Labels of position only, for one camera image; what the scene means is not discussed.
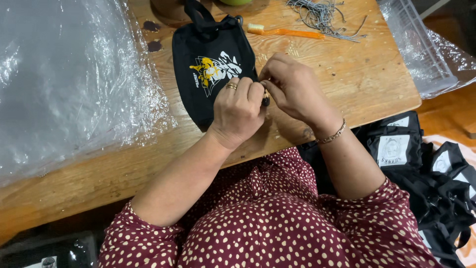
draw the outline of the woman's right hand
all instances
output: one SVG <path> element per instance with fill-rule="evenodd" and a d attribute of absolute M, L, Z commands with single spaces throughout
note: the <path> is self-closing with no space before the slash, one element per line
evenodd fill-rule
<path fill-rule="evenodd" d="M 342 116 L 319 87 L 314 71 L 290 56 L 275 53 L 259 75 L 278 108 L 308 124 L 316 139 L 334 135 L 342 125 Z"/>

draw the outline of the maroon blouse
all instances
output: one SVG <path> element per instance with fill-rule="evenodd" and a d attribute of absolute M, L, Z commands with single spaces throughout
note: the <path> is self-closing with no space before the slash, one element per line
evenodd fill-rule
<path fill-rule="evenodd" d="M 317 195 L 296 148 L 221 170 L 177 225 L 127 204 L 106 229 L 99 267 L 441 267 L 422 242 L 408 193 Z"/>

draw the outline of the white label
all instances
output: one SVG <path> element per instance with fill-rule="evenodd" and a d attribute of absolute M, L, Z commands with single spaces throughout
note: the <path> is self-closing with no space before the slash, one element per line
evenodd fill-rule
<path fill-rule="evenodd" d="M 57 256 L 43 258 L 40 263 L 35 263 L 25 268 L 58 268 L 56 265 L 56 257 Z"/>
<path fill-rule="evenodd" d="M 405 126 L 408 127 L 409 116 L 388 124 L 387 126 Z"/>
<path fill-rule="evenodd" d="M 448 151 L 444 151 L 433 164 L 433 171 L 445 173 L 451 170 L 451 162 L 449 161 Z"/>
<path fill-rule="evenodd" d="M 469 183 L 468 180 L 467 180 L 467 179 L 465 178 L 465 176 L 463 175 L 463 173 L 461 173 L 461 172 L 458 174 L 458 176 L 456 176 L 456 177 L 454 178 L 454 180 Z M 473 186 L 470 185 L 470 186 L 469 186 L 469 198 L 472 198 L 472 197 L 475 196 L 475 195 L 476 195 L 476 191 L 475 191 L 475 189 L 473 188 Z"/>
<path fill-rule="evenodd" d="M 378 144 L 378 166 L 404 165 L 410 135 L 382 136 Z"/>
<path fill-rule="evenodd" d="M 427 248 L 431 248 L 430 244 L 428 243 L 428 240 L 426 239 L 426 236 L 425 234 L 423 233 L 423 231 L 418 231 L 418 233 L 420 234 L 421 236 L 421 239 L 423 240 L 423 244 L 425 244 L 425 246 Z"/>

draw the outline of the bag handle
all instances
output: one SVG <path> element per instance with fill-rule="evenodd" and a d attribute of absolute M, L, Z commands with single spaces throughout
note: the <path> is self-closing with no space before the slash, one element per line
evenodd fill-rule
<path fill-rule="evenodd" d="M 196 0 L 186 0 L 184 10 L 199 32 L 215 31 L 220 25 L 207 8 Z"/>

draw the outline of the woman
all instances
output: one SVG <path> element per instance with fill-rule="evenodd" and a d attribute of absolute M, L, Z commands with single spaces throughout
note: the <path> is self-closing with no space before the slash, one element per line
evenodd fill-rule
<path fill-rule="evenodd" d="M 259 79 L 232 78 L 220 91 L 207 133 L 106 229 L 99 266 L 440 267 L 417 232 L 408 193 L 346 128 L 312 69 L 279 53 Z M 263 87 L 312 128 L 337 197 L 317 195 L 296 148 L 219 171 L 263 124 Z"/>

